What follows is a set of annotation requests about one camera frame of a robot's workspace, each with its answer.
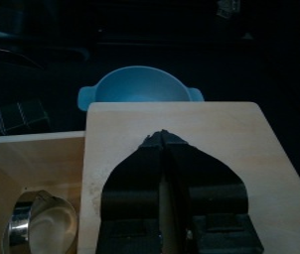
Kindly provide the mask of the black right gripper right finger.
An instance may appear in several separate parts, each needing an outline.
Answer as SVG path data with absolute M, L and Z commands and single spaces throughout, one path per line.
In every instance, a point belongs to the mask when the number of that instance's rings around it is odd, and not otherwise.
M 240 176 L 179 136 L 161 136 L 179 254 L 262 254 Z

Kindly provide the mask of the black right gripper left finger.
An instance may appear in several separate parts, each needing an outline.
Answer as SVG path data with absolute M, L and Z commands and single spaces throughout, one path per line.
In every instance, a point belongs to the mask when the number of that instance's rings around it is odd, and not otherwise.
M 161 254 L 161 133 L 147 136 L 116 165 L 100 195 L 100 226 L 95 254 Z

